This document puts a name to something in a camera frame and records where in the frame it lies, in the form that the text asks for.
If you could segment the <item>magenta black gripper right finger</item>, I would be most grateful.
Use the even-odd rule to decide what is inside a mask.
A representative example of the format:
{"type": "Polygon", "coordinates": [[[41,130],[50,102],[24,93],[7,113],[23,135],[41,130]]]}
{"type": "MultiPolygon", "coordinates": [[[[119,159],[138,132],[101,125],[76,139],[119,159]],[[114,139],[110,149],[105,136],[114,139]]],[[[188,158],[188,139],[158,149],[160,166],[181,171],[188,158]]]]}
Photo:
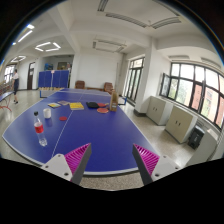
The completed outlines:
{"type": "Polygon", "coordinates": [[[167,155],[159,156],[137,144],[133,145],[132,154],[144,185],[180,170],[180,167],[167,155]]]}

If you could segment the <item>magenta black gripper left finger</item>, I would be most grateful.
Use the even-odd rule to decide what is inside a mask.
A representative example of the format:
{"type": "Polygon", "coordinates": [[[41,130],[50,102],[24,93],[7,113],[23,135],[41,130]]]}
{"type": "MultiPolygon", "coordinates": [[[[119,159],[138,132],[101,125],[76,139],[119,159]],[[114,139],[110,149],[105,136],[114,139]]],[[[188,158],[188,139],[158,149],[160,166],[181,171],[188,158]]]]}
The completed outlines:
{"type": "Polygon", "coordinates": [[[42,166],[42,169],[79,185],[91,153],[91,144],[88,143],[66,155],[56,154],[42,166]]]}

